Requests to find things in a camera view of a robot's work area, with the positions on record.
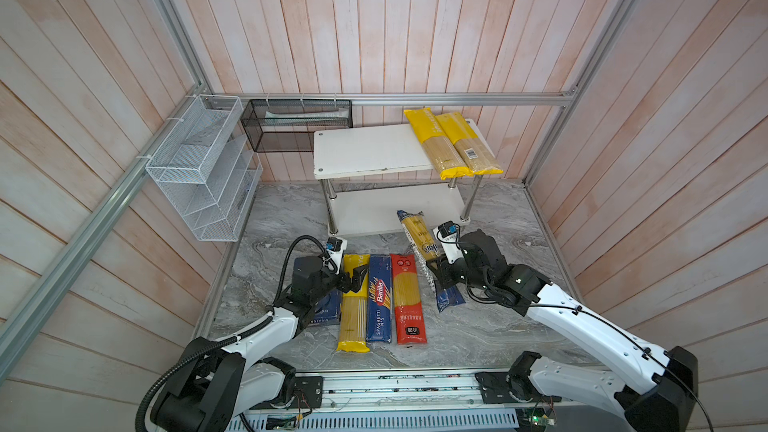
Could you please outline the blue yellow spaghetti bag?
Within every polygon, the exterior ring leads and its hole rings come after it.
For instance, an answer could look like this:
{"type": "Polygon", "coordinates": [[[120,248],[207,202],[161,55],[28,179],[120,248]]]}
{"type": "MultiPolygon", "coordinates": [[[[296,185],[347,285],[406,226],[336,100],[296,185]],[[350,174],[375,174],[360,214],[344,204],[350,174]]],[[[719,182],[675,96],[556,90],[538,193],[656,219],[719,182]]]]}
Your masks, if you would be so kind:
{"type": "Polygon", "coordinates": [[[423,213],[398,210],[397,216],[414,251],[419,271],[434,293],[438,311],[442,313],[447,308],[465,304],[464,297],[455,285],[445,288],[435,276],[439,262],[446,256],[442,246],[427,228],[423,213]]]}

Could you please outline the yellow barcode spaghetti bag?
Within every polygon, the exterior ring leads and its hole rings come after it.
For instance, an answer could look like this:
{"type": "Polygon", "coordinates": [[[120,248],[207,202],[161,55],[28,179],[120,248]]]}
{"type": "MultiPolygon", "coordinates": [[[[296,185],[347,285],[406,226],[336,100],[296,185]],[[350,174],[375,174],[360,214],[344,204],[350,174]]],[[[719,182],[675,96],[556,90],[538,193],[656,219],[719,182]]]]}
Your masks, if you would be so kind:
{"type": "Polygon", "coordinates": [[[437,115],[436,120],[473,175],[503,173],[484,140],[459,112],[437,115]]]}

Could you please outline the yellow clear spaghetti bag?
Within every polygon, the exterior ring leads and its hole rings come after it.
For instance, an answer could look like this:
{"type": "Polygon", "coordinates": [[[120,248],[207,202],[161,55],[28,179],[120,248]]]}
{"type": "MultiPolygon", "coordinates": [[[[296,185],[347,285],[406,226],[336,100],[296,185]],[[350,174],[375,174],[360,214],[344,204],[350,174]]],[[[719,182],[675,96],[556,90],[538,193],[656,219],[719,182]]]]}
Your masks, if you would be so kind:
{"type": "Polygon", "coordinates": [[[472,176],[430,108],[406,109],[404,115],[441,180],[472,176]]]}

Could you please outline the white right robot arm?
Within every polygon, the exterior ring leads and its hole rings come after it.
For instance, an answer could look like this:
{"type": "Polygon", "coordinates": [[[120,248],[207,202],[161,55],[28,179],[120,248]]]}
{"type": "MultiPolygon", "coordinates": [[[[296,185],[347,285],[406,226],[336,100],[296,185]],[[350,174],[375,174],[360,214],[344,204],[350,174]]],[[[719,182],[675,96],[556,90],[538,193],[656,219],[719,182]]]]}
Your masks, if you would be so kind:
{"type": "Polygon", "coordinates": [[[592,370],[523,352],[504,376],[477,378],[481,386],[519,402],[560,397],[624,419],[635,431],[684,431],[698,397],[698,359],[676,346],[640,339],[581,304],[545,274],[510,264],[482,230],[462,234],[445,222],[433,234],[443,252],[427,262],[441,286],[479,291],[483,304],[508,308],[558,332],[604,365],[592,370]]]}

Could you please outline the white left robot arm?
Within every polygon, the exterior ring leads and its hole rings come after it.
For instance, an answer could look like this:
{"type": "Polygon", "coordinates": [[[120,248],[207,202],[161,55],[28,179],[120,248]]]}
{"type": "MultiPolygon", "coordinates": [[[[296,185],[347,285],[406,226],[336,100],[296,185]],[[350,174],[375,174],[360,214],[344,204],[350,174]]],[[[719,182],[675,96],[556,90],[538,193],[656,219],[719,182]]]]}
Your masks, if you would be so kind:
{"type": "Polygon", "coordinates": [[[233,416],[276,399],[293,369],[268,354],[305,330],[331,291],[363,291],[368,269],[346,272],[336,252],[297,258],[291,284],[261,319],[223,339],[188,344],[142,398],[135,429],[151,421],[166,431],[223,431],[233,416]]]}

